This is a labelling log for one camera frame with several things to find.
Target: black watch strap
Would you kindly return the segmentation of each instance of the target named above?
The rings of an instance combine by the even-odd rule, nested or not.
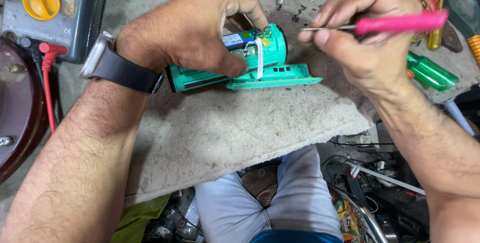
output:
[[[102,78],[125,87],[145,93],[157,93],[165,79],[148,68],[141,67],[113,51],[113,43],[108,41],[95,70],[88,79]]]

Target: orange coil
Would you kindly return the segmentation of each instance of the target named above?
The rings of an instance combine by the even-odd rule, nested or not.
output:
[[[468,45],[472,49],[473,56],[477,60],[477,64],[480,66],[480,36],[473,36],[466,40]]]

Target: hand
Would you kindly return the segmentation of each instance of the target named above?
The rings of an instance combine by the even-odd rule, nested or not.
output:
[[[379,18],[421,13],[422,6],[417,0],[328,0],[311,27],[336,28],[363,12],[363,16]],[[378,33],[359,42],[349,33],[323,29],[303,31],[298,38],[313,41],[338,61],[347,80],[367,96],[388,96],[408,84],[406,58],[413,35]]]
[[[161,72],[167,64],[237,77],[247,62],[223,41],[225,18],[239,29],[268,26],[259,0],[169,0],[125,26],[116,49],[123,57]]]

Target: light blue jeans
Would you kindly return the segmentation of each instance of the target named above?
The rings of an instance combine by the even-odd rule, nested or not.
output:
[[[267,209],[245,190],[237,173],[195,186],[206,241],[248,243],[269,229],[327,233],[343,241],[314,144],[283,156],[278,185]]]

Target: smartwatch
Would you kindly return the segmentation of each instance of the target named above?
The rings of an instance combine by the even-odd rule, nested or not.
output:
[[[102,78],[140,92],[157,93],[165,76],[118,55],[113,51],[114,42],[115,37],[103,32],[88,54],[80,76],[84,79]]]

